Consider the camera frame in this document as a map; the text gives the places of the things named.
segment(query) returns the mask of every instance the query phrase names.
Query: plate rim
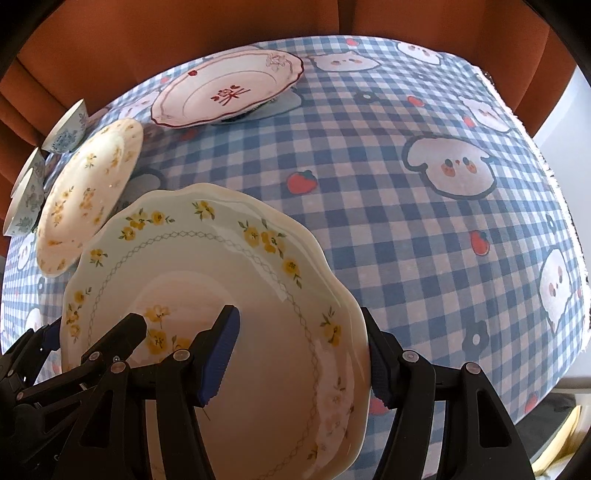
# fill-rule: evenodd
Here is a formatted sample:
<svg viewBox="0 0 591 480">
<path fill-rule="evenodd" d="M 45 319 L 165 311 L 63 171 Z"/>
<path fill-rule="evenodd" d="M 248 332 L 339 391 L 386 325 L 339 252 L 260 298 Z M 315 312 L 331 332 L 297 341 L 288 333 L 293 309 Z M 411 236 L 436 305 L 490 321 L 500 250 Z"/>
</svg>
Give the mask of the plate rim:
<svg viewBox="0 0 591 480">
<path fill-rule="evenodd" d="M 218 115 L 214 118 L 209 118 L 209 119 L 204 119 L 204 120 L 197 120 L 194 122 L 189 122 L 187 124 L 183 124 L 183 125 L 171 125 L 171 124 L 167 124 L 165 122 L 161 122 L 161 121 L 157 121 L 155 118 L 155 114 L 154 114 L 154 106 L 158 103 L 158 100 L 160 99 L 160 97 L 162 95 L 164 95 L 168 90 L 172 89 L 173 87 L 175 87 L 178 84 L 178 80 L 181 79 L 188 71 L 191 70 L 198 70 L 204 67 L 207 67 L 211 64 L 217 63 L 219 61 L 222 60 L 226 60 L 229 58 L 235 58 L 235 57 L 242 57 L 245 55 L 250 55 L 252 53 L 282 53 L 282 54 L 287 54 L 297 60 L 300 61 L 300 68 L 299 68 L 299 72 L 296 74 L 295 78 L 291 81 L 289 81 L 282 89 L 280 89 L 278 92 L 274 93 L 273 95 L 266 97 L 264 99 L 261 100 L 257 100 L 256 102 L 250 103 L 249 105 L 246 105 L 238 110 L 236 110 L 235 112 L 228 112 L 228 113 L 224 113 L 222 115 Z M 244 51 L 239 51 L 239 52 L 232 52 L 232 53 L 228 53 L 228 54 L 224 54 L 224 55 L 220 55 L 219 57 L 215 57 L 213 59 L 210 60 L 206 60 L 203 63 L 200 63 L 198 66 L 192 68 L 192 69 L 188 69 L 185 72 L 182 72 L 182 74 L 180 74 L 179 76 L 177 76 L 174 80 L 172 80 L 158 95 L 158 97 L 156 98 L 156 100 L 154 101 L 154 103 L 152 104 L 152 106 L 150 107 L 150 118 L 151 120 L 156 124 L 159 125 L 161 127 L 169 127 L 169 128 L 188 128 L 188 127 L 196 127 L 198 125 L 206 125 L 206 124 L 210 124 L 212 122 L 216 122 L 218 120 L 222 120 L 225 118 L 228 118 L 230 116 L 234 116 L 234 115 L 239 115 L 242 112 L 246 112 L 254 107 L 256 107 L 257 105 L 260 105 L 262 103 L 268 102 L 269 100 L 279 96 L 280 94 L 282 94 L 283 92 L 285 92 L 288 88 L 292 87 L 292 85 L 296 84 L 301 76 L 304 74 L 304 60 L 302 58 L 300 58 L 299 56 L 288 52 L 288 51 L 283 51 L 283 50 L 268 50 L 268 49 L 260 49 L 260 48 L 255 48 L 253 50 L 244 50 Z"/>
<path fill-rule="evenodd" d="M 196 194 L 210 194 L 211 196 L 215 196 L 217 198 L 221 197 L 222 200 L 230 202 L 239 201 L 241 203 L 251 205 L 257 209 L 261 215 L 264 215 L 264 218 L 266 218 L 270 223 L 273 223 L 278 228 L 283 226 L 286 227 L 285 230 L 289 229 L 291 234 L 296 236 L 299 240 L 302 250 L 309 254 L 310 261 L 316 266 L 319 276 L 328 283 L 329 289 L 331 289 L 334 296 L 342 302 L 343 308 L 347 311 L 351 324 L 350 334 L 355 337 L 355 341 L 352 342 L 349 352 L 352 358 L 355 359 L 355 362 L 359 365 L 359 375 L 361 379 L 358 387 L 359 391 L 357 394 L 355 394 L 356 398 L 360 400 L 359 414 L 361 415 L 361 424 L 359 426 L 360 434 L 355 436 L 355 441 L 352 441 L 351 438 L 348 453 L 345 455 L 345 458 L 342 459 L 343 463 L 336 468 L 340 473 L 344 472 L 354 463 L 355 459 L 360 454 L 363 447 L 363 440 L 365 438 L 365 430 L 367 428 L 369 399 L 371 395 L 371 361 L 369 358 L 369 340 L 359 303 L 355 300 L 353 294 L 345 287 L 345 285 L 341 283 L 334 272 L 330 269 L 330 266 L 328 265 L 324 255 L 324 251 L 322 250 L 318 240 L 304 225 L 281 212 L 280 210 L 277 210 L 265 202 L 262 202 L 261 200 L 258 200 L 246 193 L 231 190 L 212 183 L 195 183 L 180 190 L 153 190 L 151 192 L 145 193 L 124 210 L 118 212 L 116 215 L 113 215 L 105 223 L 103 228 L 101 228 L 100 231 L 97 232 L 97 234 L 86 243 L 83 248 L 81 258 L 88 256 L 91 250 L 100 246 L 100 242 L 105 235 L 111 234 L 113 231 L 118 231 L 119 220 L 129 217 L 147 202 L 151 202 L 154 199 L 162 197 L 195 197 Z M 68 304 L 67 299 L 72 296 L 77 288 L 80 290 L 80 282 L 77 279 L 82 278 L 82 275 L 88 275 L 88 272 L 92 272 L 91 267 L 88 266 L 86 262 L 81 261 L 79 266 L 76 268 L 76 272 L 66 285 L 62 305 L 62 318 L 65 318 L 64 315 L 66 314 Z M 64 323 L 62 323 L 60 328 L 60 344 L 66 347 L 65 349 L 62 347 L 62 368 L 68 368 L 71 361 L 74 360 L 74 357 L 72 357 L 72 353 L 68 353 L 69 338 L 66 325 Z M 87 348 L 82 346 L 82 350 L 86 351 Z"/>
</svg>

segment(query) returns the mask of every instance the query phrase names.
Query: tablecloth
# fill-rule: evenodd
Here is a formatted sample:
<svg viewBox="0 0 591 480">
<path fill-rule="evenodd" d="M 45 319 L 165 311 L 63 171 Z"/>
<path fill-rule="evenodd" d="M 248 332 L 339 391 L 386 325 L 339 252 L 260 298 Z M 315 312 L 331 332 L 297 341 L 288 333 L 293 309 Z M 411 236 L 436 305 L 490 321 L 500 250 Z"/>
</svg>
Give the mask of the tablecloth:
<svg viewBox="0 0 591 480">
<path fill-rule="evenodd" d="M 482 72 L 451 54 L 345 36 L 254 47 L 300 56 L 305 74 L 235 122 L 173 130 L 150 121 L 166 84 L 209 57 L 98 112 L 87 137 L 119 117 L 144 124 L 116 210 L 146 191 L 201 181 L 263 200 L 312 231 L 338 279 L 404 348 L 439 365 L 478 362 L 517 421 L 586 343 L 591 300 L 566 204 L 522 125 Z M 12 240 L 4 348 L 61 315 L 73 271 L 44 278 L 34 235 Z M 41 378 L 59 372 L 53 353 Z M 342 478 L 372 477 L 391 422 L 372 398 L 363 449 Z M 426 473 L 442 433 L 438 403 Z"/>
</svg>

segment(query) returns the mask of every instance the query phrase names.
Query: floral plate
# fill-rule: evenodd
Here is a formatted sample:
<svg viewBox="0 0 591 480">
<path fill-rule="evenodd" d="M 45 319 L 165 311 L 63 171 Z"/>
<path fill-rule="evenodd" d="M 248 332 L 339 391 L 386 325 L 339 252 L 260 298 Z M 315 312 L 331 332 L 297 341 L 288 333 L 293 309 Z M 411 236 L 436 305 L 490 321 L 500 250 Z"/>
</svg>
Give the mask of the floral plate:
<svg viewBox="0 0 591 480">
<path fill-rule="evenodd" d="M 196 409 L 216 477 L 336 477 L 357 457 L 367 421 L 361 310 L 306 228 L 243 193 L 207 183 L 156 190 L 111 218 L 66 287 L 63 368 L 129 312 L 148 323 L 130 365 L 159 362 L 224 304 L 240 310 L 241 331 L 219 394 Z M 152 472 L 163 480 L 153 404 L 147 417 Z"/>
<path fill-rule="evenodd" d="M 84 142 L 47 196 L 37 229 L 37 264 L 46 277 L 72 265 L 105 223 L 135 167 L 142 125 L 116 121 Z"/>
<path fill-rule="evenodd" d="M 170 82 L 152 105 L 152 120 L 184 128 L 240 115 L 275 98 L 303 73 L 301 59 L 284 51 L 224 54 Z"/>
</svg>

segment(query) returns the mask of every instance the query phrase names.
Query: cartoon face print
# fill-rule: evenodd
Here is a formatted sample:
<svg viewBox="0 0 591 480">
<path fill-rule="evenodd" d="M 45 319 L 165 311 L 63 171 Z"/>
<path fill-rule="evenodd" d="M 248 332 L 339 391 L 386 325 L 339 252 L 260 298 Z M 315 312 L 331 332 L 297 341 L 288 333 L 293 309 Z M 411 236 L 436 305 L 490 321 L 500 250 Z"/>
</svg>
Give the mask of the cartoon face print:
<svg viewBox="0 0 591 480">
<path fill-rule="evenodd" d="M 118 203 L 118 210 L 122 210 L 140 198 L 144 193 L 163 188 L 164 176 L 153 168 L 141 168 L 135 172 L 127 182 Z"/>
<path fill-rule="evenodd" d="M 488 103 L 464 97 L 460 97 L 460 101 L 470 109 L 476 121 L 481 125 L 498 132 L 507 132 L 511 129 Z"/>
<path fill-rule="evenodd" d="M 35 234 L 29 233 L 18 248 L 17 269 L 22 270 L 27 265 L 31 252 L 33 251 L 33 242 L 35 241 Z"/>
<path fill-rule="evenodd" d="M 441 54 L 429 48 L 413 45 L 412 43 L 398 42 L 396 45 L 398 50 L 415 60 L 424 61 L 431 65 L 439 65 L 441 63 Z"/>
<path fill-rule="evenodd" d="M 144 95 L 142 98 L 136 100 L 134 103 L 130 103 L 129 105 L 125 105 L 121 113 L 119 114 L 119 120 L 123 118 L 133 118 L 138 113 L 143 112 L 147 108 L 151 107 L 152 104 L 158 98 L 160 92 L 155 90 L 154 92 L 150 92 L 147 95 Z"/>
<path fill-rule="evenodd" d="M 377 61 L 362 57 L 354 51 L 329 53 L 309 58 L 314 60 L 316 66 L 325 72 L 358 72 L 379 65 Z"/>
<path fill-rule="evenodd" d="M 41 312 L 39 309 L 32 309 L 27 315 L 27 320 L 25 322 L 25 331 L 29 328 L 33 330 L 39 330 L 43 326 L 43 320 L 41 318 Z"/>
<path fill-rule="evenodd" d="M 444 197 L 481 199 L 496 188 L 489 154 L 457 138 L 414 138 L 404 146 L 402 160 Z"/>
<path fill-rule="evenodd" d="M 544 260 L 540 271 L 540 285 L 538 289 L 542 306 L 547 314 L 548 324 L 552 333 L 556 333 L 566 304 L 571 298 L 572 284 L 566 269 L 564 256 L 559 248 L 554 247 Z"/>
</svg>

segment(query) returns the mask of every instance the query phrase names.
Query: yellow flower pattern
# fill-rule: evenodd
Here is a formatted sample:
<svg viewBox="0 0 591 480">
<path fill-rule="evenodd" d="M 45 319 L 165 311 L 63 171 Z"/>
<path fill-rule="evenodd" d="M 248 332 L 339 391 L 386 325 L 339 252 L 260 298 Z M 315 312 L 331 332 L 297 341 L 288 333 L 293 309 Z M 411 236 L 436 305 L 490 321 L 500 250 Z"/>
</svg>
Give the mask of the yellow flower pattern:
<svg viewBox="0 0 591 480">
<path fill-rule="evenodd" d="M 288 275 L 293 275 L 295 284 L 301 288 L 300 267 L 293 258 L 286 258 L 281 265 L 281 268 Z"/>
<path fill-rule="evenodd" d="M 146 335 L 148 350 L 152 355 L 159 355 L 168 349 L 166 332 L 163 330 L 149 329 Z"/>
<path fill-rule="evenodd" d="M 216 219 L 216 211 L 209 205 L 209 202 L 201 200 L 200 202 L 193 202 L 193 206 L 195 207 L 195 215 L 199 215 L 200 220 L 204 218 Z"/>
<path fill-rule="evenodd" d="M 92 168 L 95 166 L 94 161 L 96 160 L 96 155 L 94 155 L 94 153 L 89 154 L 86 157 L 86 163 L 84 165 L 84 168 Z"/>
<path fill-rule="evenodd" d="M 76 343 L 78 337 L 80 336 L 80 326 L 76 323 L 78 320 L 80 320 L 80 314 L 78 312 L 83 307 L 84 302 L 88 295 L 90 295 L 91 291 L 91 287 L 84 291 L 75 291 L 73 301 L 68 303 L 68 308 L 66 310 L 66 325 L 70 326 L 70 337 L 74 339 L 74 343 Z"/>
<path fill-rule="evenodd" d="M 99 213 L 92 219 L 92 223 L 94 225 L 97 225 L 97 226 L 100 225 L 100 221 L 103 218 L 103 212 L 104 211 L 105 211 L 105 207 L 103 206 L 103 207 L 100 208 Z"/>
<path fill-rule="evenodd" d="M 144 229 L 147 219 L 148 215 L 144 212 L 143 208 L 140 208 L 138 212 L 135 212 L 133 215 L 126 218 L 129 222 L 129 226 L 138 230 Z"/>
<path fill-rule="evenodd" d="M 80 326 L 79 325 L 70 325 L 70 336 L 74 338 L 74 343 L 78 340 L 80 336 Z"/>
<path fill-rule="evenodd" d="M 125 238 L 127 241 L 133 240 L 135 238 L 135 230 L 130 226 L 126 226 L 121 230 L 119 238 Z"/>
<path fill-rule="evenodd" d="M 102 267 L 102 259 L 108 257 L 109 255 L 104 253 L 100 248 L 95 248 L 94 250 L 90 251 L 90 263 L 95 267 Z"/>
<path fill-rule="evenodd" d="M 261 223 L 265 230 L 261 233 L 261 240 L 264 245 L 265 251 L 269 252 L 270 254 L 274 254 L 275 252 L 279 253 L 279 256 L 283 258 L 283 252 L 285 251 L 285 242 L 283 239 L 285 238 L 285 234 L 281 232 L 276 232 L 275 230 L 271 230 L 267 226 L 267 221 L 263 218 L 261 219 Z"/>
<path fill-rule="evenodd" d="M 240 228 L 244 231 L 244 240 L 246 240 L 246 243 L 253 248 L 258 247 L 260 236 L 256 227 L 249 225 L 248 220 L 246 223 L 239 221 L 238 225 L 240 225 Z"/>
<path fill-rule="evenodd" d="M 339 346 L 343 329 L 341 325 L 338 325 L 334 320 L 332 320 L 334 316 L 335 311 L 331 306 L 328 313 L 322 314 L 323 321 L 321 322 L 320 327 L 323 329 L 324 337 L 326 337 L 328 343 L 330 343 L 332 346 Z"/>
<path fill-rule="evenodd" d="M 152 212 L 152 222 L 154 225 L 162 225 L 164 223 L 164 214 L 159 211 Z"/>
<path fill-rule="evenodd" d="M 144 312 L 144 317 L 150 322 L 160 323 L 160 328 L 162 328 L 162 319 L 168 315 L 170 315 L 170 309 L 166 306 L 163 307 L 162 305 L 148 307 Z"/>
<path fill-rule="evenodd" d="M 95 196 L 95 190 L 88 187 L 84 193 L 82 194 L 82 201 L 78 207 L 81 210 L 91 210 L 92 209 L 92 197 Z"/>
<path fill-rule="evenodd" d="M 140 208 L 139 211 L 135 212 L 133 215 L 126 217 L 125 220 L 129 222 L 129 226 L 126 226 L 123 228 L 123 230 L 121 230 L 121 235 L 119 238 L 128 241 L 135 238 L 135 230 L 143 230 L 148 223 L 153 225 L 174 223 L 174 218 L 169 215 L 165 215 L 159 210 L 155 210 L 149 215 L 143 208 Z"/>
<path fill-rule="evenodd" d="M 51 213 L 50 213 L 50 216 L 52 217 L 52 220 L 53 220 L 54 227 L 58 226 L 60 224 L 60 222 L 63 220 L 64 215 L 62 212 L 64 211 L 64 205 L 66 204 L 66 200 L 68 198 L 70 198 L 70 195 L 72 194 L 73 191 L 74 191 L 73 186 L 67 190 L 64 190 L 60 195 L 61 200 L 54 202 L 54 205 L 51 208 Z"/>
</svg>

